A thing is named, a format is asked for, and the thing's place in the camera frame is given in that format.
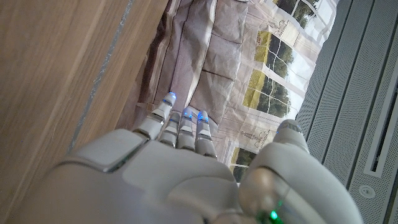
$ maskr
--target robot finger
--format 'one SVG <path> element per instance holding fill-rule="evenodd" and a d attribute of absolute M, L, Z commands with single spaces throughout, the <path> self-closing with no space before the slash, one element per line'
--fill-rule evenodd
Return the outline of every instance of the robot finger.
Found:
<path fill-rule="evenodd" d="M 163 130 L 163 133 L 160 135 L 159 141 L 164 144 L 168 144 L 172 147 L 175 147 L 175 144 L 177 143 L 179 124 L 180 124 L 180 115 L 178 113 L 172 113 L 169 122 L 166 124 L 166 128 Z"/>
<path fill-rule="evenodd" d="M 185 108 L 181 114 L 177 149 L 187 149 L 195 152 L 195 142 L 193 140 L 192 131 L 192 110 L 190 108 Z"/>
<path fill-rule="evenodd" d="M 175 103 L 175 94 L 170 92 L 165 95 L 160 104 L 148 114 L 141 125 L 134 132 L 141 133 L 151 140 L 155 140 L 162 129 L 162 126 L 169 117 L 170 111 Z"/>
<path fill-rule="evenodd" d="M 198 113 L 197 138 L 195 142 L 196 153 L 217 159 L 216 151 L 211 140 L 209 118 L 206 111 Z"/>

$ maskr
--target perforated panel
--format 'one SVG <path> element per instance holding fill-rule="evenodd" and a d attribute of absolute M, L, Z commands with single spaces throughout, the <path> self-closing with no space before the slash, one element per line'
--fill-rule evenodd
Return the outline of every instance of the perforated panel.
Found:
<path fill-rule="evenodd" d="M 322 95 L 323 84 L 326 82 L 329 68 L 333 62 L 333 57 L 335 56 L 337 45 L 339 44 L 340 36 L 345 26 L 351 2 L 350 0 L 341 0 L 337 5 L 335 23 L 333 24 L 328 40 L 323 44 L 322 50 L 318 56 L 317 66 L 310 79 L 304 102 L 297 115 L 297 121 L 302 127 L 305 138 L 307 138 L 311 128 L 312 120 Z"/>
<path fill-rule="evenodd" d="M 359 207 L 359 210 L 362 213 L 363 218 L 367 223 L 383 222 L 384 214 L 386 213 L 387 205 L 389 203 L 389 198 L 391 195 L 391 188 L 394 184 L 394 179 L 397 172 L 398 126 L 396 125 L 381 178 L 364 174 L 365 163 L 368 159 L 377 122 L 379 121 L 383 102 L 386 97 L 387 89 L 390 85 L 390 80 L 397 59 L 398 37 L 396 36 L 391 46 L 390 55 L 387 59 L 386 67 L 384 69 L 383 77 L 380 82 L 376 100 L 374 102 L 371 117 L 369 119 L 368 127 L 361 147 L 361 152 L 359 153 L 358 161 L 356 163 L 353 179 L 349 187 L 349 192 L 353 196 L 355 202 Z M 376 196 L 374 198 L 363 197 L 359 192 L 359 187 L 362 185 L 368 185 L 372 187 L 376 193 Z"/>
<path fill-rule="evenodd" d="M 307 144 L 322 162 L 365 32 L 373 0 L 354 0 L 320 99 Z"/>
<path fill-rule="evenodd" d="M 388 224 L 398 224 L 398 194 L 394 202 L 394 207 L 391 212 L 390 220 Z"/>
<path fill-rule="evenodd" d="M 398 14 L 397 1 L 377 0 L 351 74 L 324 165 L 347 185 L 388 55 Z"/>

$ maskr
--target wood panel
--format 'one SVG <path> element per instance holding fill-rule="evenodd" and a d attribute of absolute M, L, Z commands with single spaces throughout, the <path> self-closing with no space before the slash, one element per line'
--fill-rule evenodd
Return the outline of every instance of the wood panel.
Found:
<path fill-rule="evenodd" d="M 0 2 L 0 223 L 65 155 L 127 2 Z"/>
<path fill-rule="evenodd" d="M 74 150 L 115 128 L 166 4 L 167 0 L 134 1 Z"/>

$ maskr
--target green led light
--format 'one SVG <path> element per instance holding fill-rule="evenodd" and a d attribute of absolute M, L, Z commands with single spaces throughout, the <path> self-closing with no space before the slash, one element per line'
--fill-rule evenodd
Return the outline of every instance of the green led light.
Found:
<path fill-rule="evenodd" d="M 276 220 L 278 218 L 278 214 L 276 214 L 275 211 L 272 211 L 271 214 L 269 215 L 269 217 L 273 220 Z"/>

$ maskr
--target wooden surface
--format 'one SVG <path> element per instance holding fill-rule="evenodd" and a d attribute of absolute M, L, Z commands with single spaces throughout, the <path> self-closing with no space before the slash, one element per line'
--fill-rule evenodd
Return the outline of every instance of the wooden surface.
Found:
<path fill-rule="evenodd" d="M 116 125 L 166 2 L 134 1 L 78 145 Z M 67 153 L 127 3 L 0 2 L 0 223 Z"/>
<path fill-rule="evenodd" d="M 167 1 L 146 0 L 134 3 L 136 6 L 131 9 L 130 14 L 142 16 L 137 16 L 132 23 L 126 23 L 125 32 L 121 34 L 114 50 L 114 58 L 107 68 L 107 74 L 112 78 L 103 80 L 103 87 L 97 91 L 74 150 L 115 128 L 142 61 L 155 36 L 156 29 L 149 28 L 157 27 Z"/>

